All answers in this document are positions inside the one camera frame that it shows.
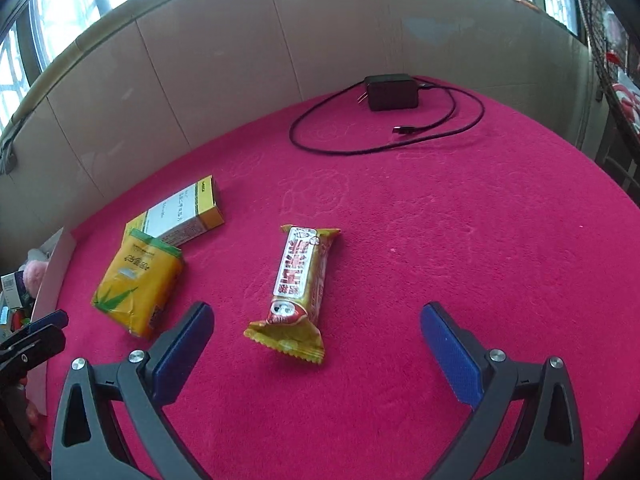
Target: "blue gripper pad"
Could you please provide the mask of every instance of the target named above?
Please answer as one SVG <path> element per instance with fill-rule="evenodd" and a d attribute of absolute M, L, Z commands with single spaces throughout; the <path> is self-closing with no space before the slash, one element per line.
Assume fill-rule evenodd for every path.
<path fill-rule="evenodd" d="M 175 336 L 152 376 L 151 400 L 156 406 L 175 402 L 213 334 L 213 310 L 202 304 Z"/>
<path fill-rule="evenodd" d="M 479 368 L 432 306 L 423 308 L 420 327 L 458 400 L 475 409 L 484 393 Z"/>

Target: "pink fabric surface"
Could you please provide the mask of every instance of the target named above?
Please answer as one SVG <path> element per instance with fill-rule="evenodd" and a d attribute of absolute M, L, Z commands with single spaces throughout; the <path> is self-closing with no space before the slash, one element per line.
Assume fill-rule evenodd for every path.
<path fill-rule="evenodd" d="M 416 110 L 374 114 L 355 103 L 359 94 L 311 115 L 300 139 L 375 146 L 397 138 L 392 126 L 429 123 L 447 109 L 441 91 L 430 91 Z M 447 128 L 478 110 L 458 99 Z M 640 406 L 640 212 L 556 134 L 482 100 L 486 117 L 471 131 L 350 158 L 292 147 L 289 124 L 309 106 L 295 105 L 211 141 L 114 200 L 76 231 L 58 302 L 69 314 L 66 349 L 49 362 L 50 414 L 74 358 L 116 362 L 149 346 L 90 306 L 125 223 L 213 174 L 226 223 L 183 245 L 186 268 L 161 326 L 196 300 L 215 310 L 212 339 L 165 408 L 212 478 L 422 478 L 468 413 L 420 334 L 418 314 L 431 300 L 511 358 L 562 356 L 582 423 L 585 478 L 596 478 Z M 267 314 L 284 223 L 342 229 L 329 257 L 319 367 L 242 336 Z M 49 438 L 53 423 L 50 416 Z M 123 427 L 152 470 L 130 421 Z"/>

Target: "green stripe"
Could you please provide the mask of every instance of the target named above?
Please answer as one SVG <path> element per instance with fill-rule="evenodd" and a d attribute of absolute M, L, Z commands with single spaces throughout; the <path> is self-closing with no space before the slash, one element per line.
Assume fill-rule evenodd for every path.
<path fill-rule="evenodd" d="M 174 258 L 178 258 L 179 260 L 182 259 L 182 251 L 180 249 L 172 245 L 165 244 L 160 238 L 153 238 L 152 236 L 149 236 L 148 234 L 143 233 L 142 231 L 136 228 L 133 228 L 130 234 L 134 238 L 137 238 L 138 240 L 144 242 L 147 245 L 158 248 L 161 251 L 164 251 L 165 253 L 170 254 Z"/>

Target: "black cable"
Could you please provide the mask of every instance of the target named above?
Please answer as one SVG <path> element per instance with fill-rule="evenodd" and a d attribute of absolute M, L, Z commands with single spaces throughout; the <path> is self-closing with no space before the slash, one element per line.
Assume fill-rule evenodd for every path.
<path fill-rule="evenodd" d="M 470 92 L 467 92 L 466 90 L 462 90 L 460 88 L 454 88 L 453 86 L 440 85 L 438 83 L 434 83 L 434 82 L 431 82 L 431 81 L 426 81 L 424 79 L 420 79 L 420 78 L 417 78 L 417 77 L 414 78 L 414 79 L 416 81 L 420 81 L 421 83 L 424 83 L 424 85 L 420 85 L 420 89 L 422 89 L 422 90 L 430 90 L 430 89 L 433 89 L 433 88 L 439 88 L 439 89 L 444 90 L 449 95 L 449 97 L 451 98 L 452 106 L 451 106 L 450 110 L 448 111 L 448 113 L 446 115 L 444 115 L 444 117 L 442 117 L 441 119 L 435 121 L 434 123 L 427 124 L 425 126 L 396 126 L 394 128 L 394 131 L 396 133 L 399 133 L 399 134 L 414 134 L 414 133 L 424 132 L 424 131 L 427 131 L 427 130 L 431 130 L 431 129 L 435 128 L 436 126 L 439 126 L 440 124 L 443 124 L 446 121 L 448 121 L 450 119 L 450 117 L 455 113 L 456 108 L 457 108 L 456 100 L 453 97 L 453 95 L 451 94 L 451 91 L 460 92 L 461 94 L 464 94 L 464 95 L 466 95 L 468 97 L 471 97 L 476 103 L 478 103 L 480 105 L 480 113 L 469 124 L 466 124 L 465 126 L 462 126 L 461 128 L 457 128 L 455 130 L 449 130 L 449 131 L 446 131 L 446 132 L 441 132 L 439 134 L 432 134 L 432 135 L 428 135 L 428 136 L 424 136 L 424 137 L 417 137 L 417 139 L 399 140 L 398 142 L 392 142 L 390 144 L 384 144 L 383 146 L 375 146 L 373 148 L 365 148 L 364 150 L 322 150 L 321 148 L 313 148 L 311 146 L 305 146 L 304 144 L 302 144 L 302 143 L 300 143 L 300 142 L 298 142 L 296 140 L 296 138 L 295 138 L 296 128 L 298 127 L 298 125 L 302 122 L 302 120 L 305 117 L 307 117 L 308 115 L 313 113 L 315 110 L 318 110 L 318 108 L 320 108 L 321 106 L 327 104 L 332 99 L 335 99 L 338 96 L 347 93 L 349 90 L 352 90 L 352 89 L 356 88 L 356 86 L 358 86 L 358 85 L 360 85 L 360 84 L 362 84 L 364 82 L 364 81 L 359 81 L 356 84 L 353 84 L 353 85 L 345 88 L 344 90 L 340 90 L 339 92 L 336 92 L 335 94 L 332 94 L 329 97 L 326 97 L 325 99 L 323 99 L 319 103 L 316 103 L 315 105 L 313 105 L 311 108 L 309 108 L 309 110 L 304 112 L 302 115 L 298 116 L 298 118 L 295 119 L 291 123 L 291 126 L 289 127 L 289 140 L 291 141 L 291 143 L 295 147 L 299 148 L 300 150 L 305 150 L 306 152 L 309 152 L 309 153 L 316 153 L 318 155 L 342 155 L 342 156 L 368 155 L 369 153 L 379 153 L 379 152 L 384 152 L 386 150 L 392 150 L 393 148 L 399 148 L 400 146 L 409 146 L 410 144 L 417 144 L 418 142 L 424 142 L 425 140 L 441 139 L 443 137 L 450 137 L 450 136 L 453 136 L 453 135 L 461 134 L 462 132 L 466 132 L 467 130 L 469 130 L 469 129 L 473 128 L 474 126 L 476 126 L 476 124 L 478 124 L 482 120 L 482 117 L 484 117 L 484 104 L 482 104 L 482 101 L 480 99 L 478 99 L 475 95 L 471 94 Z"/>

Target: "yellow and white box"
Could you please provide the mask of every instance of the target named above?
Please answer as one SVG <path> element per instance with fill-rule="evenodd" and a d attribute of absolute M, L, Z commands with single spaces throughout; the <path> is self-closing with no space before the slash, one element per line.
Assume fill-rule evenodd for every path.
<path fill-rule="evenodd" d="M 209 175 L 128 222 L 122 240 L 135 228 L 172 246 L 188 242 L 225 222 L 217 194 L 216 183 Z"/>

